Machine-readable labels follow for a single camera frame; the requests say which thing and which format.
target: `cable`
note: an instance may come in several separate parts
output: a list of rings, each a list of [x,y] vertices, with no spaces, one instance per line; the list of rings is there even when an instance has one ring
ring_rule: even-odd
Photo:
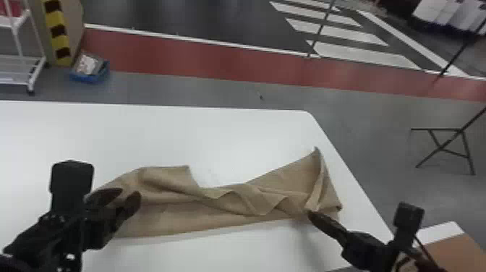
[[[417,241],[417,243],[419,243],[420,249],[425,254],[425,256],[427,256],[427,259],[429,259],[429,261],[431,261],[435,265],[436,268],[439,268],[440,266],[437,264],[437,262],[435,262],[434,258],[431,256],[431,254],[429,253],[427,248],[425,248],[425,246],[422,244],[422,242],[420,242],[420,240],[419,240],[419,238],[417,238],[417,236],[415,236],[415,241]]]

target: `white table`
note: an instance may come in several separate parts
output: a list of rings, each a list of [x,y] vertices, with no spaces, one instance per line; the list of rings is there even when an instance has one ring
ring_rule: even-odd
[[[140,166],[189,164],[202,186],[244,182],[317,146],[344,209],[341,223],[392,234],[314,118],[303,111],[0,101],[0,245],[48,210],[51,165],[95,166],[94,187]],[[282,220],[171,237],[117,239],[84,271],[329,271],[348,265],[337,242]]]

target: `crosswalk marking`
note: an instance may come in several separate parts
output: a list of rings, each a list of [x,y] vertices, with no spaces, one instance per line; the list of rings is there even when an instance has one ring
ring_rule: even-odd
[[[321,56],[345,59],[350,61],[367,62],[371,64],[388,65],[393,67],[420,69],[415,63],[406,57],[397,54],[390,54],[378,51],[365,50],[360,48],[338,46],[336,44],[321,43],[315,44],[314,50]]]
[[[308,6],[313,6],[313,7],[322,7],[324,9],[329,8],[329,4],[323,3],[321,1],[315,1],[315,0],[286,0],[286,1],[291,1],[291,2],[299,3],[299,4],[306,4]],[[332,10],[334,12],[340,12],[341,11],[337,7],[333,7]]]
[[[316,33],[319,30],[319,25],[313,22],[304,22],[301,20],[286,19],[289,24],[294,27],[295,30]],[[343,28],[331,27],[329,25],[324,25],[321,35],[326,35],[330,37],[343,38],[351,41],[359,41],[363,43],[374,43],[381,46],[388,46],[387,43],[379,39],[376,35],[370,33],[363,33],[354,30],[347,30]]]
[[[273,7],[275,7],[275,9],[277,9],[280,12],[298,14],[305,17],[311,17],[316,19],[323,19],[325,16],[325,12],[318,12],[311,9],[304,9],[301,7],[295,7],[288,4],[282,4],[276,2],[270,2],[270,3],[273,5]],[[355,20],[353,20],[352,18],[341,16],[341,15],[330,14],[328,20],[331,22],[338,22],[345,25],[353,25],[353,26],[361,27],[361,25]]]

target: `cloth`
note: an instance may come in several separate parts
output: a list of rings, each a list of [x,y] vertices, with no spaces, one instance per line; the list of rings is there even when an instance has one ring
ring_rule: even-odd
[[[144,167],[99,189],[118,187],[114,203],[139,191],[139,211],[118,237],[150,237],[303,216],[336,213],[341,203],[320,151],[241,184],[200,187],[188,166]]]

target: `cardboard box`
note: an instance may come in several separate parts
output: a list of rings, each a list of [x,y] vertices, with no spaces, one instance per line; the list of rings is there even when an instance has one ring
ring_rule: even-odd
[[[447,272],[485,272],[486,253],[467,234],[425,245],[437,264]],[[400,272],[417,272],[411,263]]]

